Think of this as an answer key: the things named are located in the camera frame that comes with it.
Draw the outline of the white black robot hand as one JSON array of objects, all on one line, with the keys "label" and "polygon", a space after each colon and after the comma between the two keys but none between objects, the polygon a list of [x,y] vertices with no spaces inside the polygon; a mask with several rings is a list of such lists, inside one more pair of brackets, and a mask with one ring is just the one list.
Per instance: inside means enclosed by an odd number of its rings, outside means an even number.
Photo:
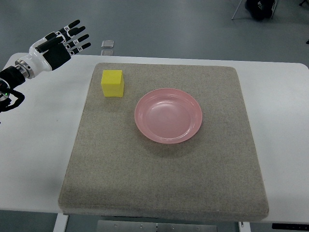
[{"label": "white black robot hand", "polygon": [[80,20],[75,20],[36,41],[25,56],[15,61],[15,67],[26,79],[32,79],[42,72],[54,71],[61,67],[72,56],[91,45],[90,42],[83,44],[89,35],[80,35],[85,27],[78,27],[79,24]]}]

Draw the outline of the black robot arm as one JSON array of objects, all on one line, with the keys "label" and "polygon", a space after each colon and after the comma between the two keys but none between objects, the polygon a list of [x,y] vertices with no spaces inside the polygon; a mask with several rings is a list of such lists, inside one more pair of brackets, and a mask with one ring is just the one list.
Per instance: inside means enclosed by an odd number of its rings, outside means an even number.
[{"label": "black robot arm", "polygon": [[0,112],[17,108],[25,99],[15,88],[25,82],[24,75],[14,66],[0,72]]}]

